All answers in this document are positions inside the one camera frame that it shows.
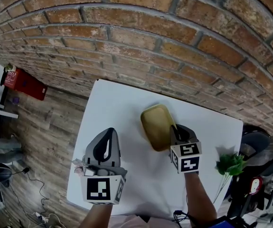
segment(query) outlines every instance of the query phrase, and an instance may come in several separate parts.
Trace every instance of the white table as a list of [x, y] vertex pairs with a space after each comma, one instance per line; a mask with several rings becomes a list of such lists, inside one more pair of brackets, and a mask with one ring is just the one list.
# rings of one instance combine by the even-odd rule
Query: white table
[[[243, 122], [206, 108], [146, 90], [97, 80], [91, 91], [80, 125], [73, 160], [81, 159], [90, 141], [103, 130], [113, 127], [119, 137], [121, 166], [128, 174], [119, 205], [112, 215], [146, 214], [165, 219], [173, 211], [187, 212], [183, 174], [177, 171], [168, 157], [169, 152], [152, 149], [143, 131], [140, 115], [156, 104], [164, 104], [174, 121], [191, 128], [202, 143], [202, 163], [199, 176], [213, 201], [222, 182], [215, 169], [219, 152], [235, 153], [240, 149]], [[214, 205], [218, 210], [229, 183], [223, 188]], [[68, 201], [90, 209], [84, 202], [80, 178], [71, 166], [67, 188]]]

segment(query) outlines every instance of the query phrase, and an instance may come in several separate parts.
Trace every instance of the brick wall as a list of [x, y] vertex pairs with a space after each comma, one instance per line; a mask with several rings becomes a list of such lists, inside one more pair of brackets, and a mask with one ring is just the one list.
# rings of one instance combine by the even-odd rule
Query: brick wall
[[107, 78], [273, 135], [273, 0], [0, 0], [0, 63], [89, 96]]

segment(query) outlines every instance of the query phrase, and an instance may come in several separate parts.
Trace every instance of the red box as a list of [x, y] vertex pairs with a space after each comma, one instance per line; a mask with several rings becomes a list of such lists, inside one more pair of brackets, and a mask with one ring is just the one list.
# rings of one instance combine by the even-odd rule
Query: red box
[[7, 72], [4, 85], [41, 101], [47, 92], [47, 86], [20, 68], [17, 68], [15, 72]]

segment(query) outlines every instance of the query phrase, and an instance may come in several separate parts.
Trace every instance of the wrist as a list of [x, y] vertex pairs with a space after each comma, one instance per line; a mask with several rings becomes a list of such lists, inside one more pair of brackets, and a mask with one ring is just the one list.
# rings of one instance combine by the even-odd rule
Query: wrist
[[184, 173], [185, 179], [198, 178], [198, 172], [187, 172]]

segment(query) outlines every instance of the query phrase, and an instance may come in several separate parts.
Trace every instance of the white marker cube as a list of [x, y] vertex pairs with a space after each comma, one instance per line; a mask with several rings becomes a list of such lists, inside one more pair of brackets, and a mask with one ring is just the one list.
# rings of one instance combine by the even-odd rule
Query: white marker cube
[[178, 173], [198, 171], [202, 155], [200, 142], [172, 145], [171, 161]]
[[93, 204], [119, 204], [125, 181], [117, 176], [83, 176], [83, 199]]

